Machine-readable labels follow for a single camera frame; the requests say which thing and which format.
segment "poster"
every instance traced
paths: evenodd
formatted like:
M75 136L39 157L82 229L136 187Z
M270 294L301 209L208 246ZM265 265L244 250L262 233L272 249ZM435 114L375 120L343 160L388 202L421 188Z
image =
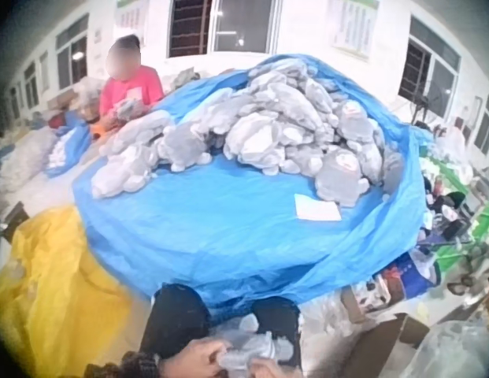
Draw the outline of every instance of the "poster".
M117 0L114 38L135 34L139 37L141 46L145 46L149 5L149 0Z
M332 44L347 53L368 59L380 0L332 0Z

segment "pink shirt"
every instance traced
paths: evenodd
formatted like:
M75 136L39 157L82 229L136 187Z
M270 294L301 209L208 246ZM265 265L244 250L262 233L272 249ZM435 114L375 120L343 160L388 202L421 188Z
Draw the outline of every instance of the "pink shirt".
M144 105L151 105L164 98L164 90L157 71L142 65L130 80L119 81L109 78L101 93L99 112L105 116L116 103L126 98L142 99Z

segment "pile of plush toys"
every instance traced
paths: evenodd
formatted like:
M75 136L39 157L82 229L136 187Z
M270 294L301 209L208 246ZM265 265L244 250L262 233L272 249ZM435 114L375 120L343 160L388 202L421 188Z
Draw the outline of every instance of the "pile of plush toys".
M132 159L132 152L123 157L122 151L136 146L134 157L146 156L150 164L137 172L122 168L127 173L112 190L99 184L104 179L97 172L93 185L100 189L94 196L138 190L158 164L170 165L173 172L209 164L214 148L265 175L313 177L317 194L341 206L354 206L370 184L383 184L392 194L402 177L402 155L385 145L382 129L358 102L316 74L316 68L299 59L284 59L252 69L241 90L212 93L178 125L161 110L130 121L101 152L118 155L109 160L118 169L128 165L115 164L117 159ZM148 154L140 152L145 149ZM124 180L137 184L124 186Z

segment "white wall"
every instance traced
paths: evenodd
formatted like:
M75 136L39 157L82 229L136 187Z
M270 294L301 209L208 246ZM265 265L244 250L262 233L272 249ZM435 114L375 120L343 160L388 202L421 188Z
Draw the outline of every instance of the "white wall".
M115 2L88 0L70 17L63 20L19 67L18 74L12 83L16 83L20 78L23 79L23 71L35 58L38 86L41 88L39 57L46 50L49 51L50 89L40 94L40 105L37 109L42 110L45 106L44 102L60 92L58 90L57 58L55 55L56 35L89 10L91 15L87 35L88 75L100 78L107 77L104 61L109 47L120 33L114 26L114 6ZM168 59L170 11L171 0L150 0L150 9L146 20L146 47L142 50L143 64L156 68L164 79L192 66L198 71L207 72L211 75L228 68L249 68L267 57L267 54L212 53ZM464 106L471 106L476 95L484 99L483 106L485 107L485 99L489 95L487 77L472 55L454 35L416 3L411 0L381 0L372 50L367 61L331 46L329 41L329 12L329 0L283 0L276 52L278 54L304 53L320 58L359 83L403 121L410 121L412 118L410 106L405 99L398 97L398 89L406 59L410 16L413 14L445 39L461 55L458 84L446 119L461 114ZM94 34L97 30L101 32L99 43L94 40ZM26 106L24 106L22 115L30 117L29 114L37 109L27 111ZM475 138L475 135L476 130L472 133L472 139ZM486 159L476 147L470 146L469 150L472 155L472 162L476 167L483 168L489 164L489 159Z

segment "person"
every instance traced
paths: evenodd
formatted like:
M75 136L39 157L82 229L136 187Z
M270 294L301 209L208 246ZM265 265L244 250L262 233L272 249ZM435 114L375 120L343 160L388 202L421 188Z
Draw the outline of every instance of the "person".
M157 71L141 65L140 41L136 35L122 37L111 46L106 69L111 77L101 93L98 134L122 125L117 119L115 105L124 99L141 101L146 106L146 113L165 96Z
M300 310L285 298L256 301L251 311L258 320L257 333L271 332L293 345L293 356L278 365L256 359L250 367L254 378L302 378ZM121 365L89 365L85 378L211 378L224 376L216 356L230 347L224 340L208 338L210 316L200 296L191 288L170 284L155 295L139 352L128 352Z

